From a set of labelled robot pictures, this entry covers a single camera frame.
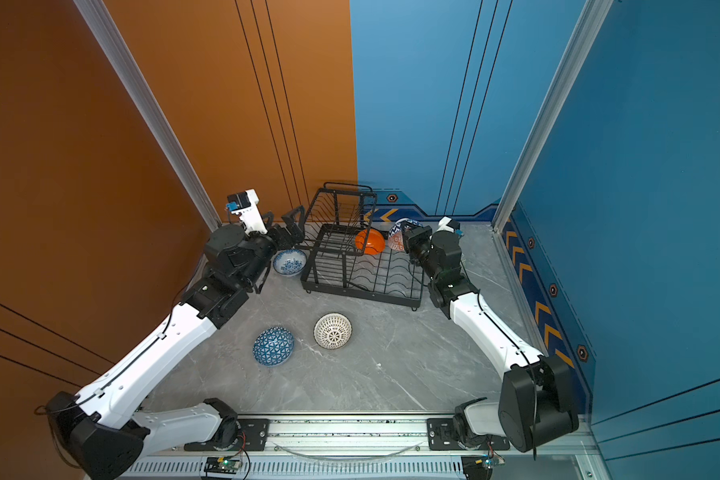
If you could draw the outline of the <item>red patterned bowl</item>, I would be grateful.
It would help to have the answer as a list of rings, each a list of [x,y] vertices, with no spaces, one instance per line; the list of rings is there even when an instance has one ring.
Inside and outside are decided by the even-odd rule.
[[[420,222],[410,218],[401,218],[397,220],[388,231],[387,245],[393,251],[404,252],[404,232],[420,226]]]

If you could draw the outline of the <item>orange plastic bowl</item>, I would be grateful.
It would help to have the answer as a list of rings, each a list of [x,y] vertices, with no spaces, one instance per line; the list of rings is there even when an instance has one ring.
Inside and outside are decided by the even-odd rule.
[[[364,255],[379,255],[386,248],[386,239],[379,230],[364,229],[354,237],[354,246]]]

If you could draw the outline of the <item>black wire dish rack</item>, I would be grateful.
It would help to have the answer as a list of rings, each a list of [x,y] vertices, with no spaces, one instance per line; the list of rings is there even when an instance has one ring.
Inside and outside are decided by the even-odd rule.
[[[369,186],[326,182],[306,213],[302,249],[307,263],[300,281],[320,292],[418,310],[423,272],[405,252],[392,249],[373,220],[377,193]]]

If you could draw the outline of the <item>dark blue geometric bowl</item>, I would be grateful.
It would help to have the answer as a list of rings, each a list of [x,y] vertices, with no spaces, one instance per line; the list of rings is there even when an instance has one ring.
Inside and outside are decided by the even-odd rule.
[[[253,357],[265,367],[275,367],[285,363],[293,353],[295,339],[293,334],[282,326],[264,330],[254,341]]]

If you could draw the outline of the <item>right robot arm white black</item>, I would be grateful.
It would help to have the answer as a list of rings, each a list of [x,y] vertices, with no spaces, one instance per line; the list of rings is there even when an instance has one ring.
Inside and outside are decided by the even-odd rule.
[[[519,452],[534,452],[577,431],[570,366],[523,340],[489,306],[463,265],[458,223],[445,217],[437,229],[406,222],[401,230],[405,252],[428,279],[433,305],[470,336],[501,376],[498,401],[481,398],[455,408],[456,441],[476,449],[499,436]]]

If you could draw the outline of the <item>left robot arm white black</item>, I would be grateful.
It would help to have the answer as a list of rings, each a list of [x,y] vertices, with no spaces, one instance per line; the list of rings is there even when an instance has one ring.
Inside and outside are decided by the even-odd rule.
[[[226,450],[238,441],[237,413],[218,398],[178,410],[144,413],[148,394],[198,345],[261,292],[281,250],[305,237],[305,210],[275,222],[255,206],[215,230],[204,246],[200,278],[180,289],[169,315],[105,374],[77,393],[59,392],[36,414],[46,418],[62,461],[91,479],[116,479],[138,459],[185,444]]]

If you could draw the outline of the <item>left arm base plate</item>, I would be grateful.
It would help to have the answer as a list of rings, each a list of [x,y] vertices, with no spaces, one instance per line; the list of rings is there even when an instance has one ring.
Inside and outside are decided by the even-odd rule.
[[[185,451],[238,452],[263,451],[266,446],[270,421],[268,419],[226,419],[212,437],[204,442],[191,442]]]

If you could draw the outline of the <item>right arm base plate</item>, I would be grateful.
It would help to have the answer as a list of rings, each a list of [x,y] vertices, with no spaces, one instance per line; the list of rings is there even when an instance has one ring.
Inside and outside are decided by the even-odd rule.
[[[484,435],[464,442],[458,436],[453,417],[426,420],[428,446],[431,451],[508,451],[509,441],[502,436]]]

